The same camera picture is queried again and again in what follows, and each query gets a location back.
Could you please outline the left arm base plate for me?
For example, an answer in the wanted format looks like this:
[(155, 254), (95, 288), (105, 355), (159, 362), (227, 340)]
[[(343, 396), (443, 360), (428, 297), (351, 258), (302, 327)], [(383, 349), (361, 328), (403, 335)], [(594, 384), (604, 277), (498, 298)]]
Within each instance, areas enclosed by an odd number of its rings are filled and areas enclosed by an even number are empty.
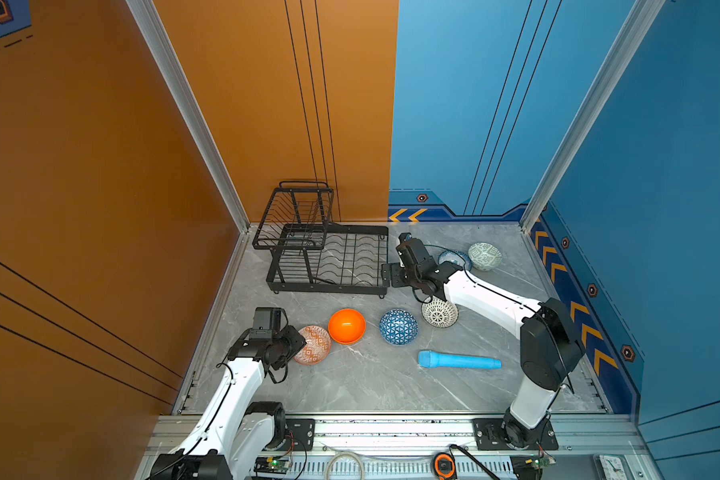
[(315, 420), (311, 418), (286, 418), (276, 420), (274, 436), (265, 446), (266, 451), (311, 452), (314, 446)]

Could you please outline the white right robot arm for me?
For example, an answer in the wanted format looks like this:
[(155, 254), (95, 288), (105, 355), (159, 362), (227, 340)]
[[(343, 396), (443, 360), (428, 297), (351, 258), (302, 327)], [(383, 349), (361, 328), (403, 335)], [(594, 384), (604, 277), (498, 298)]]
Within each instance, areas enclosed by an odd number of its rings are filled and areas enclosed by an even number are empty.
[(586, 354), (567, 307), (553, 297), (539, 301), (511, 293), (453, 263), (437, 263), (425, 244), (408, 232), (398, 237), (395, 250), (399, 260), (383, 267), (391, 287), (410, 287), (465, 307), (519, 341), (523, 378), (501, 431), (514, 449), (539, 445), (551, 431), (552, 404)]

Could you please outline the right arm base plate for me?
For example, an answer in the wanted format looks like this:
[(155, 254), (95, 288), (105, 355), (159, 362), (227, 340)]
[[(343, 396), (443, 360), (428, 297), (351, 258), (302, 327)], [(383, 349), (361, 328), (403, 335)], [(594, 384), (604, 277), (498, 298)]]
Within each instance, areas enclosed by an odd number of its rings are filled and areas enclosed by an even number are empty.
[(519, 421), (507, 418), (476, 418), (472, 421), (474, 438), (481, 451), (559, 449), (556, 433), (549, 417), (535, 428), (526, 428)]

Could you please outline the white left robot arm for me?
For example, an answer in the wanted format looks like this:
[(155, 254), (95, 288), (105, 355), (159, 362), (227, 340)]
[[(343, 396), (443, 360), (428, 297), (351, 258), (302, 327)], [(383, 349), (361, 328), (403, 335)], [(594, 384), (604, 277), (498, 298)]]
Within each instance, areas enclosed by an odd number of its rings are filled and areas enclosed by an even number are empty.
[(306, 345), (293, 326), (247, 329), (230, 347), (222, 380), (200, 420), (172, 452), (153, 463), (149, 479), (244, 479), (259, 454), (285, 438), (279, 402), (253, 396), (273, 370), (286, 368)]

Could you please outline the red and blue patterned bowl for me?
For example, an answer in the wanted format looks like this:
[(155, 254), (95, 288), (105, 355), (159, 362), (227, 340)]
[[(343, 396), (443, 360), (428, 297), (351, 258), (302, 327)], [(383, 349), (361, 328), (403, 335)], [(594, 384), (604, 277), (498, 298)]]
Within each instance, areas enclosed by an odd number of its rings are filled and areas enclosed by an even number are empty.
[(301, 328), (299, 334), (305, 339), (305, 346), (293, 360), (301, 365), (314, 366), (327, 358), (331, 351), (332, 339), (329, 332), (317, 325)]

